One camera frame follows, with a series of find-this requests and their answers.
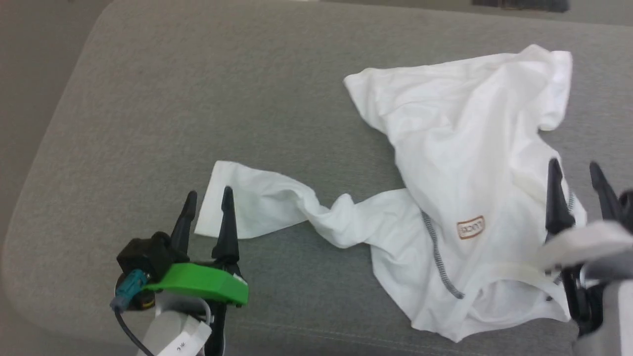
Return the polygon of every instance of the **white garment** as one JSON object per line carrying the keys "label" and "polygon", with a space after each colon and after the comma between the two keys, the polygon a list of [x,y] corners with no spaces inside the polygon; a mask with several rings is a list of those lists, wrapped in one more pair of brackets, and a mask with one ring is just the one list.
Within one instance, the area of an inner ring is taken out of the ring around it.
{"label": "white garment", "polygon": [[[562,287],[530,262],[545,240],[548,161],[558,156],[537,130],[563,120],[570,74],[569,53],[531,46],[350,75],[345,85],[395,147],[407,189],[356,205],[344,194],[328,209],[284,175],[217,162],[196,233],[217,236],[228,185],[240,238],[308,219],[338,247],[370,244],[376,278],[416,329],[460,341],[540,317],[567,321]],[[577,201],[573,214],[585,224]]]}

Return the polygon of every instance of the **logo patch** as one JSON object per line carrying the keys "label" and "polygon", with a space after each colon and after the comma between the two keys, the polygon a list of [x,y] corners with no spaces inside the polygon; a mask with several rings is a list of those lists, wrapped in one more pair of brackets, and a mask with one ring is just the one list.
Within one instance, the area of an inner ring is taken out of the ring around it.
{"label": "logo patch", "polygon": [[483,216],[478,216],[472,220],[457,223],[457,234],[460,239],[472,239],[481,234],[486,229],[486,220]]}

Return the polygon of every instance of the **white sticker label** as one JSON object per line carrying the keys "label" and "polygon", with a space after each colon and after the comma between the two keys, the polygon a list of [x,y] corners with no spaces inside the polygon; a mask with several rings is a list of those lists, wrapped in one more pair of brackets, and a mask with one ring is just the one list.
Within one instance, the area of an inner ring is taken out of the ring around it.
{"label": "white sticker label", "polygon": [[474,238],[486,229],[486,220],[483,216],[478,216],[472,220],[457,223],[457,233],[460,239],[466,240]]}
{"label": "white sticker label", "polygon": [[196,356],[210,335],[209,325],[189,317],[180,335],[176,336],[158,356]]}

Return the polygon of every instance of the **green bracket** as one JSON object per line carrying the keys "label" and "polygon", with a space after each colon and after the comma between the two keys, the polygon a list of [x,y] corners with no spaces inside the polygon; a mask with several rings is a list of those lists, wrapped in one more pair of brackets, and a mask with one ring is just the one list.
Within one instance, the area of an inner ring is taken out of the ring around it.
{"label": "green bracket", "polygon": [[248,303],[246,282],[224,270],[196,264],[173,264],[160,282],[147,284],[143,289],[163,289],[227,304]]}

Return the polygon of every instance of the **teal connector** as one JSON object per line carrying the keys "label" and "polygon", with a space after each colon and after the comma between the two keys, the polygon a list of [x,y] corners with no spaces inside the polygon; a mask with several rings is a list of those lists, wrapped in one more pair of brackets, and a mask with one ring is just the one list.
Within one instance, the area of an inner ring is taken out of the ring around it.
{"label": "teal connector", "polygon": [[115,297],[110,302],[114,311],[124,312],[130,305],[132,298],[147,284],[147,277],[140,269],[135,269],[127,275],[125,280],[115,291]]}

